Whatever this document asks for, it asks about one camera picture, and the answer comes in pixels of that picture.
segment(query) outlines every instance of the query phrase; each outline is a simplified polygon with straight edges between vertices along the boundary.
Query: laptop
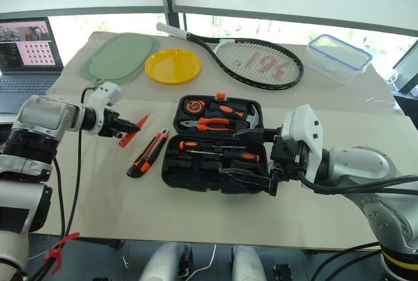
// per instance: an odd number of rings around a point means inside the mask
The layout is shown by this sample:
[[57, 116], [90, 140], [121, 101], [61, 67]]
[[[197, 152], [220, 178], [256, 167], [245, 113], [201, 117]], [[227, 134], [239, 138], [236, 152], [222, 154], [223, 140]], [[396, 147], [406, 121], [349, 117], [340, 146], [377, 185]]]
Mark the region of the laptop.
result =
[[48, 18], [0, 20], [0, 113], [45, 94], [63, 68]]

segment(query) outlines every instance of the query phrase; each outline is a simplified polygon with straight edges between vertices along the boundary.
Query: red cable tie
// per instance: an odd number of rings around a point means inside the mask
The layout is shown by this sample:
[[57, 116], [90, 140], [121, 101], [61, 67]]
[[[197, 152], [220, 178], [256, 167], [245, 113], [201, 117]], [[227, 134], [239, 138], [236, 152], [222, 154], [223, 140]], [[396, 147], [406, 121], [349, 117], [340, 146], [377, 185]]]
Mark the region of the red cable tie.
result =
[[63, 239], [61, 239], [57, 244], [55, 244], [51, 249], [47, 251], [47, 253], [44, 256], [44, 260], [47, 260], [49, 258], [55, 258], [55, 260], [57, 261], [57, 265], [55, 269], [51, 272], [51, 275], [54, 275], [61, 268], [62, 263], [63, 263], [63, 258], [62, 258], [63, 249], [56, 248], [56, 247], [59, 245], [64, 245], [69, 240], [78, 239], [79, 237], [80, 237], [79, 232], [67, 235], [66, 237], [63, 237]]

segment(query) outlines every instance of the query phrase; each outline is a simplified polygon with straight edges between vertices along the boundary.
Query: grey floor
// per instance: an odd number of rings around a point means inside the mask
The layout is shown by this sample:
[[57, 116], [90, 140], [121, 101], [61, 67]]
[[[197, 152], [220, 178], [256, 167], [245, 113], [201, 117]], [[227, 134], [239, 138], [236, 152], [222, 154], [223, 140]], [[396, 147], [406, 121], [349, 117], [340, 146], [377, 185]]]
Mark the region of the grey floor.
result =
[[[39, 254], [57, 242], [58, 238], [49, 235], [30, 235], [30, 256]], [[91, 281], [95, 277], [108, 277], [113, 281], [134, 281], [145, 267], [148, 259], [161, 245], [161, 242], [127, 240], [119, 248], [93, 244], [82, 241], [70, 241], [63, 250], [62, 268], [53, 276], [50, 274], [44, 279], [47, 281]], [[209, 263], [213, 245], [191, 244], [193, 248], [193, 267], [198, 269]], [[194, 281], [230, 281], [231, 270], [229, 258], [231, 245], [218, 245], [214, 263], [210, 269], [197, 273]], [[287, 263], [291, 266], [294, 281], [309, 281], [316, 268], [329, 256], [330, 253], [305, 254], [302, 250], [292, 248], [255, 248], [264, 265], [268, 280], [274, 281], [272, 267], [276, 264]], [[365, 253], [356, 252], [348, 254], [343, 259], [336, 260], [328, 269], [324, 269], [318, 281], [326, 279], [330, 272], [346, 261]], [[122, 256], [129, 263], [125, 268]], [[42, 263], [39, 256], [29, 261], [28, 273], [31, 276]], [[337, 281], [378, 281], [381, 275], [379, 256], [372, 257], [352, 266], [344, 271]]]

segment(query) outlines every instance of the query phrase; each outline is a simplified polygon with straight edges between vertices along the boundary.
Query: blue container lid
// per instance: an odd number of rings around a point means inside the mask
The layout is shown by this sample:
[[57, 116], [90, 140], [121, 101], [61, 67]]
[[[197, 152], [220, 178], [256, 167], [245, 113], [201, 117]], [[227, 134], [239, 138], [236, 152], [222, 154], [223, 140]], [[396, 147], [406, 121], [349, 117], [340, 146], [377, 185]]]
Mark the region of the blue container lid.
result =
[[308, 44], [308, 47], [356, 71], [362, 70], [372, 60], [372, 55], [368, 52], [331, 35], [318, 36]]

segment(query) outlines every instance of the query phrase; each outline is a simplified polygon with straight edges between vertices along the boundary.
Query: black tool case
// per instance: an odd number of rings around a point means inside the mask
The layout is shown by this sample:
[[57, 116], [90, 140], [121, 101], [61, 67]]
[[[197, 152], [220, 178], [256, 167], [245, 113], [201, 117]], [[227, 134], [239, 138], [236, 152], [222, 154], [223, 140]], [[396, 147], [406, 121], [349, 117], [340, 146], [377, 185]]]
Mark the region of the black tool case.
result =
[[[192, 114], [186, 110], [188, 104], [198, 101], [204, 104], [201, 113]], [[249, 128], [245, 120], [233, 120], [230, 125], [209, 124], [215, 128], [229, 128], [228, 131], [198, 131], [195, 127], [186, 127], [180, 122], [197, 121], [199, 118], [227, 118], [219, 110], [213, 110], [211, 103], [231, 107], [247, 112], [253, 116], [253, 107], [257, 110], [259, 119], [253, 128], [263, 128], [263, 114], [258, 102], [226, 98], [223, 94], [216, 97], [203, 95], [187, 95], [180, 99], [173, 126], [178, 135], [173, 136], [168, 144], [164, 156], [162, 177], [164, 182], [173, 188], [185, 188], [194, 191], [221, 190], [222, 193], [258, 193], [261, 191], [257, 182], [243, 182], [233, 175], [220, 173], [219, 169], [238, 169], [239, 171], [251, 171], [257, 176], [268, 177], [268, 164], [266, 150], [262, 143], [245, 143], [234, 139], [235, 131]], [[213, 143], [215, 149], [203, 150], [205, 152], [223, 151], [249, 152], [259, 156], [258, 163], [248, 163], [237, 159], [224, 159], [221, 155], [196, 154], [180, 149], [180, 143], [185, 141]], [[226, 149], [220, 146], [245, 146], [246, 149]]]

